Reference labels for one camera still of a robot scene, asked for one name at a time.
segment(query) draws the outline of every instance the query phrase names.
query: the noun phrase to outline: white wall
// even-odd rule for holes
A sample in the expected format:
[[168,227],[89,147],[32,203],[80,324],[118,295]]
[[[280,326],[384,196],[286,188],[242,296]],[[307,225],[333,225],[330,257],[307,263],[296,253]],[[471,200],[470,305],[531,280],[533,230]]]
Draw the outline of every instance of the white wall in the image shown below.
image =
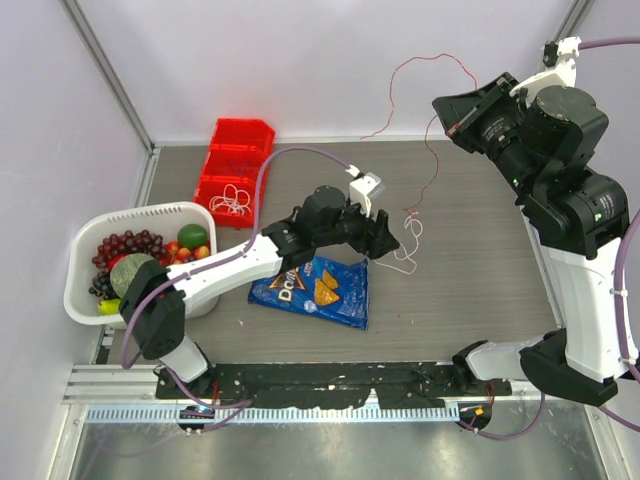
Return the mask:
[[[640,35],[640,3],[635,0],[595,2],[578,31],[583,40],[622,35]],[[640,208],[640,45],[602,48],[581,53],[578,59],[577,86],[592,94],[610,120],[610,126],[598,146],[590,166],[618,180],[629,196],[631,211]],[[640,345],[640,236],[631,247],[626,268],[630,321],[634,338]],[[610,408],[640,424],[640,386],[621,383],[621,393]],[[615,426],[625,440],[626,458],[640,478],[637,445],[640,434]]]
[[[571,0],[81,0],[157,141],[207,143],[217,117],[280,137],[365,135],[389,114],[393,69],[450,52],[488,83],[534,73]],[[434,97],[471,90],[449,59],[397,77],[390,134],[423,134]],[[441,131],[434,122],[433,131]]]
[[0,476],[41,479],[98,336],[63,310],[69,243],[132,204],[144,153],[58,2],[2,2],[0,45]]

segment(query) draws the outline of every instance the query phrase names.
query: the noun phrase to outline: gray wooden tabletop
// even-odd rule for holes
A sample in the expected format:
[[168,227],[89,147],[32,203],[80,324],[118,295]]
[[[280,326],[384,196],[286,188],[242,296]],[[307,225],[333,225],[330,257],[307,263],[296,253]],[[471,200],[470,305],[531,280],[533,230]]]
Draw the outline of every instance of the gray wooden tabletop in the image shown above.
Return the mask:
[[[422,142],[315,145],[380,176],[386,190],[376,208],[407,248],[403,207],[419,199],[435,170]],[[214,362],[348,362],[446,360],[480,340],[526,339],[554,328],[540,273],[514,195],[485,157],[449,142],[432,142],[440,173],[418,208],[424,234],[403,275],[370,264],[369,330],[247,303],[249,285],[223,295],[209,314],[187,322],[188,334]],[[149,204],[190,200],[206,147],[161,151]],[[262,224],[284,218],[324,184],[347,189],[349,177],[331,161],[290,153],[271,169]],[[218,228],[218,250],[249,238],[248,230]],[[361,257],[348,246],[318,252],[342,262]],[[401,268],[409,265],[393,262]],[[117,361],[120,334],[110,361]]]

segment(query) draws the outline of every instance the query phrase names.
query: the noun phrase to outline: red plastic bin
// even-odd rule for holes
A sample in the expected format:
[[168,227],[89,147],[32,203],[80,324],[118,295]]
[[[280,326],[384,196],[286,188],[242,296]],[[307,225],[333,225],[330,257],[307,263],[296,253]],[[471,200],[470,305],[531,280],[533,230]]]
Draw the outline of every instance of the red plastic bin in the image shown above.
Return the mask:
[[[209,209],[217,225],[238,229],[253,226],[258,172],[273,151],[274,138],[275,131],[262,120],[218,119],[193,198]],[[268,173],[267,170],[263,178],[257,208],[262,208]],[[212,199],[223,196],[227,185],[250,194],[248,205],[242,211],[233,212],[225,206],[211,210]],[[227,190],[227,196],[234,197],[233,189]],[[247,203],[244,193],[238,196],[240,204]]]

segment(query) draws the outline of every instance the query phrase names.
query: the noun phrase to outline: white basket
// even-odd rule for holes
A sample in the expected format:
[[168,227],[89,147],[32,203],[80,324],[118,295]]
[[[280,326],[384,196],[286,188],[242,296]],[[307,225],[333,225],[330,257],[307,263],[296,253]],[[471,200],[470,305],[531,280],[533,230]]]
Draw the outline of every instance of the white basket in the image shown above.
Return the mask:
[[[71,318],[84,325],[109,325],[125,328],[122,316],[100,315],[98,298],[89,293],[91,280],[98,273],[91,259],[104,237],[112,233],[122,234],[149,230],[162,235],[166,241],[176,240],[183,226],[195,223],[206,228],[211,242],[211,254],[216,250],[216,230],[211,214],[200,205],[191,202],[165,203],[150,207],[132,208],[108,213],[94,218],[80,229],[71,246],[71,260],[64,290],[64,308]],[[213,308],[217,298],[211,302]]]

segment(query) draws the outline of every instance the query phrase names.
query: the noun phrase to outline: blue doritos bag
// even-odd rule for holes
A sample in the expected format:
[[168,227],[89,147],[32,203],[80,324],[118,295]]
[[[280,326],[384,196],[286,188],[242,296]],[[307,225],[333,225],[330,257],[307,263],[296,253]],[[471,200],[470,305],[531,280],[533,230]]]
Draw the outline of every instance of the blue doritos bag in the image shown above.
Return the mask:
[[366,330],[369,314],[367,260],[351,266],[323,257],[272,278],[253,282],[249,303],[313,315]]

